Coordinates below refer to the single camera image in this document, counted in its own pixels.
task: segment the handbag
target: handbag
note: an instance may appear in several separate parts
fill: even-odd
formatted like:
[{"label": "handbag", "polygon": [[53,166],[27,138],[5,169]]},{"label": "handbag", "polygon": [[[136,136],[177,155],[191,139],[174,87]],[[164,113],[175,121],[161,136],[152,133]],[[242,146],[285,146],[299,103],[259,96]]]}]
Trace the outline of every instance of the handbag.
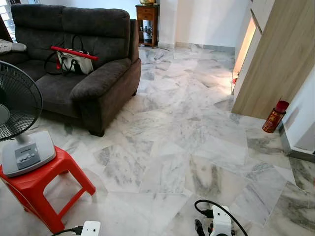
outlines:
[{"label": "handbag", "polygon": [[57,69],[61,70],[61,73],[51,73],[46,70],[47,62],[49,59],[55,54],[53,52],[49,57],[46,59],[44,68],[48,74],[52,75],[60,75],[60,74],[67,74],[70,71],[78,74],[86,74],[88,75],[91,73],[93,69],[92,59],[98,60],[98,57],[91,56],[89,52],[85,51],[83,48],[82,39],[80,36],[75,35],[72,38],[72,48],[74,44],[75,37],[78,37],[81,42],[81,50],[74,50],[74,49],[64,49],[52,46],[51,49],[56,51],[57,54]]}]

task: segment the sofa leg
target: sofa leg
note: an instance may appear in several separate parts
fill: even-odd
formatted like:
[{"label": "sofa leg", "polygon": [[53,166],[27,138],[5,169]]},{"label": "sofa leg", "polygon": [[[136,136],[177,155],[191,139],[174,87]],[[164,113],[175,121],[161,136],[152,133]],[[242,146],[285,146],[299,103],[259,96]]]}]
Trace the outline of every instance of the sofa leg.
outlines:
[{"label": "sofa leg", "polygon": [[100,132],[89,130],[89,133],[92,134],[92,135],[95,135],[95,136],[99,136],[99,137],[103,137],[104,136],[104,130],[102,130]]}]

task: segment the electric fan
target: electric fan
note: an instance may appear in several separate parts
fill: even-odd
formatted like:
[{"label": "electric fan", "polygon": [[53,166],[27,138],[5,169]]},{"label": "electric fan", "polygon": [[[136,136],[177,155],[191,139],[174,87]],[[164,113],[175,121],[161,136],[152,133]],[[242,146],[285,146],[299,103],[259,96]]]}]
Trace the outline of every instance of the electric fan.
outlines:
[{"label": "electric fan", "polygon": [[35,82],[19,68],[0,61],[0,141],[2,171],[14,177],[32,171],[56,156],[47,131],[26,135],[40,115],[42,96]]}]

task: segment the sofa armrest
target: sofa armrest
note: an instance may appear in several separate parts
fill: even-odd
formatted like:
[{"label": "sofa armrest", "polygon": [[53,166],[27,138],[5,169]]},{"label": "sofa armrest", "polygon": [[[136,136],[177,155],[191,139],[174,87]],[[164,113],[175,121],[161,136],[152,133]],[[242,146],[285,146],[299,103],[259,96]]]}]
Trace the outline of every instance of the sofa armrest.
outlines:
[{"label": "sofa armrest", "polygon": [[0,55],[0,60],[16,65],[30,60],[30,57],[27,52],[9,52],[7,54]]},{"label": "sofa armrest", "polygon": [[139,58],[139,27],[137,20],[130,20],[129,58],[132,63]]},{"label": "sofa armrest", "polygon": [[101,97],[130,68],[129,58],[114,60],[93,71],[71,91],[70,98],[82,101]]}]

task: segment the fan base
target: fan base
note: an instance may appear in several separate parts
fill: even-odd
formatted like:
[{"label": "fan base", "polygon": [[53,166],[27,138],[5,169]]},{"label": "fan base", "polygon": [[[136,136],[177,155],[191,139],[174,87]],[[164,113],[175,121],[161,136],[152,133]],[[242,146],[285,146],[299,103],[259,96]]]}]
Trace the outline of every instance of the fan base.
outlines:
[{"label": "fan base", "polygon": [[7,177],[32,171],[56,156],[54,144],[48,131],[28,135],[28,141],[11,141],[2,150],[2,169]]}]

